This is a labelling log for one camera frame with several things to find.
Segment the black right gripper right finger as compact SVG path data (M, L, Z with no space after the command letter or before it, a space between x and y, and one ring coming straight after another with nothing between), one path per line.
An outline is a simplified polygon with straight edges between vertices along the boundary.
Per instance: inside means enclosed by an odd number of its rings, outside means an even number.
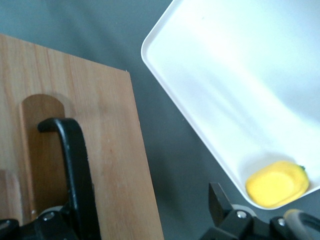
M299 209L264 222L248 207L231 204L219 183L208 184L208 208L213 220L201 240L314 240L320 219Z

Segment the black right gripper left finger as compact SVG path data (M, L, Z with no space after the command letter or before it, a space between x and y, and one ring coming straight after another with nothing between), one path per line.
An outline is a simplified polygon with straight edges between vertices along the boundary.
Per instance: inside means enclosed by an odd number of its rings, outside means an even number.
M13 218L0 221L2 240L74 240L72 227L74 206L67 203L44 210L35 220L25 225Z

